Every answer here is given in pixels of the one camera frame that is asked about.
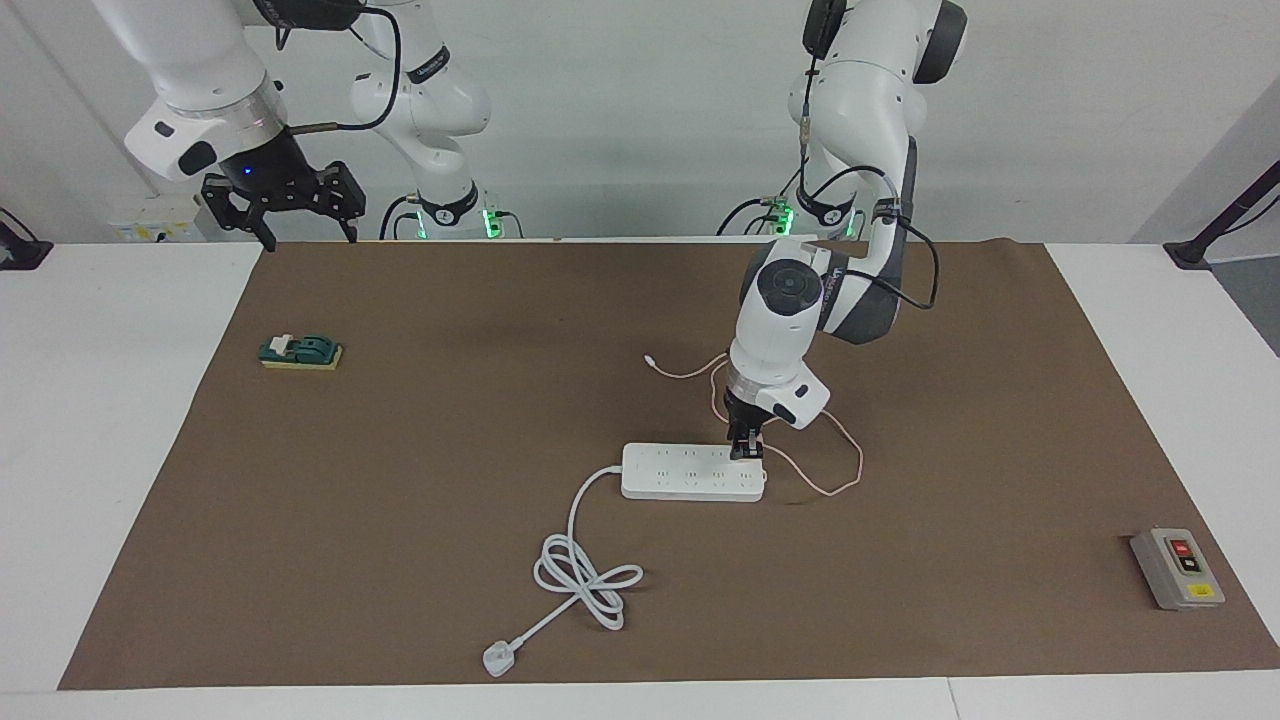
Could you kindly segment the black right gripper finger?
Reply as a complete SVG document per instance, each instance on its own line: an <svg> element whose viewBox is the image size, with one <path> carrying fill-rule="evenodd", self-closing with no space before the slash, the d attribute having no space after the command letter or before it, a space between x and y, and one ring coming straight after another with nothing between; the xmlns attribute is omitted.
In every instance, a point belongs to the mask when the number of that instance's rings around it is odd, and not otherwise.
<svg viewBox="0 0 1280 720"><path fill-rule="evenodd" d="M265 217L271 210L270 193L255 193L239 190L232 178L209 173L202 182L202 199L215 222L224 231L241 231L252 234L266 251L276 250L276 237L269 228Z"/></svg>
<svg viewBox="0 0 1280 720"><path fill-rule="evenodd" d="M358 242L366 195L343 161L332 161L317 173L317 211L339 224L348 243Z"/></svg>

